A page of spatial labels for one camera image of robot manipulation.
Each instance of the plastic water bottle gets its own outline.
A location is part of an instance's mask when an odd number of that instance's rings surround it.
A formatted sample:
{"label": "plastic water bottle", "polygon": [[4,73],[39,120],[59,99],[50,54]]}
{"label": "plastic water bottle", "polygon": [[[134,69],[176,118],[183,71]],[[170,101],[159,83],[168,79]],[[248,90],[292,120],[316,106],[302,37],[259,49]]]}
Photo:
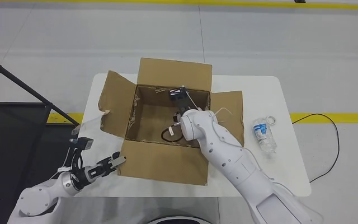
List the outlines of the plastic water bottle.
{"label": "plastic water bottle", "polygon": [[277,148],[277,144],[274,140],[266,118],[258,118],[254,120],[253,131],[255,132],[261,150],[267,153],[267,155],[273,157],[275,155],[275,149]]}

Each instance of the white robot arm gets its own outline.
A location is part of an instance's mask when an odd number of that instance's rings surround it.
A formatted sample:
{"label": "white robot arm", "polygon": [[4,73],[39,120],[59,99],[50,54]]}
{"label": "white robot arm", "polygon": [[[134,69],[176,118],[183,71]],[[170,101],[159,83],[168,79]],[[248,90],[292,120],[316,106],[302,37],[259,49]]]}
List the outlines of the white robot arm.
{"label": "white robot arm", "polygon": [[[89,138],[71,139],[75,146],[74,157],[81,150],[91,147],[93,140]],[[62,172],[56,180],[47,180],[32,188],[22,191],[12,211],[8,224],[56,224],[60,223],[63,214],[63,198],[79,193],[85,186],[95,182],[97,178],[107,176],[117,166],[126,161],[119,152],[99,161],[94,166],[77,167]]]}
{"label": "white robot arm", "polygon": [[309,224],[301,204],[274,185],[212,111],[187,110],[180,119],[187,141],[196,139],[202,154],[240,192],[257,224]]}

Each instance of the ring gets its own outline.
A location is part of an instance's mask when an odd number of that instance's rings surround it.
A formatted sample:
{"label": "ring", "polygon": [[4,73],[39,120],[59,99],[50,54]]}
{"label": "ring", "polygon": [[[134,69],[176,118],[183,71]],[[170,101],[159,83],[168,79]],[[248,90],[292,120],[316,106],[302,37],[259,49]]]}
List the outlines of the ring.
{"label": "ring", "polygon": [[266,121],[269,125],[274,125],[276,124],[276,118],[274,116],[267,116],[266,117]]}

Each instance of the box flap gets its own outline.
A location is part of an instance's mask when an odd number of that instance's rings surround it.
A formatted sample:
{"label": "box flap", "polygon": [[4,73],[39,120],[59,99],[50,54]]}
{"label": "box flap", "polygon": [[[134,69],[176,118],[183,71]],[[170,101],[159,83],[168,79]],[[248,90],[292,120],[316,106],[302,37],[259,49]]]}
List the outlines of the box flap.
{"label": "box flap", "polygon": [[212,65],[194,62],[179,62],[141,58],[139,85],[191,88],[193,90],[211,90]]}
{"label": "box flap", "polygon": [[119,167],[122,176],[195,185],[208,182],[208,161],[199,148],[124,140],[121,155],[126,156]]}
{"label": "box flap", "polygon": [[232,115],[226,110],[221,110],[216,116],[220,125],[224,126],[229,132],[236,137],[240,144],[244,145],[244,122],[243,122],[243,100],[242,91],[218,92],[211,93],[210,110],[216,113],[220,108],[227,108]]}
{"label": "box flap", "polygon": [[136,84],[116,72],[108,71],[98,108],[109,113],[101,119],[101,130],[125,137]]}

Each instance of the bottle label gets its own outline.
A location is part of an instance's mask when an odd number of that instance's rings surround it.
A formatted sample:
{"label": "bottle label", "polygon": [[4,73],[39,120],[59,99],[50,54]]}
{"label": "bottle label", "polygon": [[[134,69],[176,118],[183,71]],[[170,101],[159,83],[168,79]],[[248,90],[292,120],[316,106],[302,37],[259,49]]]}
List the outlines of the bottle label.
{"label": "bottle label", "polygon": [[257,138],[259,144],[264,144],[265,142],[267,142],[267,138],[266,138],[267,126],[266,126],[266,124],[257,124],[253,127],[253,130],[255,131],[255,135],[256,135],[256,138]]}

